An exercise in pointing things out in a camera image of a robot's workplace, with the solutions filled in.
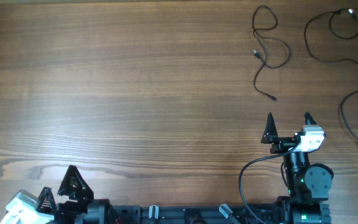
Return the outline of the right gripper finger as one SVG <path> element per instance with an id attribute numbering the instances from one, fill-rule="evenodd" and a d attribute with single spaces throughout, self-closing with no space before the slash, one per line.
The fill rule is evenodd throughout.
<path id="1" fill-rule="evenodd" d="M 265 126 L 264 133 L 262 135 L 262 144 L 272 144 L 278 141 L 278 133 L 275 126 L 273 114 L 269 113 L 267 116 L 267 123 Z"/>
<path id="2" fill-rule="evenodd" d="M 304 114 L 305 124 L 306 125 L 317 125 L 316 121 L 313 119 L 312 115 L 309 112 Z"/>

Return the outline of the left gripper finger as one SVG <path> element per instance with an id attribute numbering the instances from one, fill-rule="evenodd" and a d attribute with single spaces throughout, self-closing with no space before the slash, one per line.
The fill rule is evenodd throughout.
<path id="1" fill-rule="evenodd" d="M 56 207 L 52 189 L 50 187 L 44 187 L 38 196 L 36 211 L 50 215 L 56 210 Z"/>
<path id="2" fill-rule="evenodd" d="M 68 196 L 70 200 L 76 201 L 94 199 L 94 192 L 82 178 L 78 168 L 74 165 L 68 166 L 57 194 L 59 196 Z"/>

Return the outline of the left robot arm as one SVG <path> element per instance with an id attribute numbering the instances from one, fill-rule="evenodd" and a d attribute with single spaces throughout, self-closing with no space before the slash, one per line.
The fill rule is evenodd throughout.
<path id="1" fill-rule="evenodd" d="M 76 166 L 70 165 L 57 194 L 67 196 L 68 201 L 57 203 L 51 188 L 44 187 L 38 196 L 35 210 L 52 215 L 51 223 L 115 223 L 115 214 L 108 199 L 96 200 L 94 192 L 82 178 Z"/>

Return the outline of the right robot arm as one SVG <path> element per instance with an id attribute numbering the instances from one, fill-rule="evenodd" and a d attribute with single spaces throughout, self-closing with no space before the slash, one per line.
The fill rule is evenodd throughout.
<path id="1" fill-rule="evenodd" d="M 329 190 L 334 172 L 324 164 L 311 164 L 309 154 L 320 149 L 326 133 L 309 113 L 305 125 L 292 137 L 278 135 L 272 113 L 262 135 L 262 144 L 271 144 L 271 154 L 282 155 L 283 175 L 287 183 L 287 197 L 277 198 L 279 223 L 331 223 Z"/>

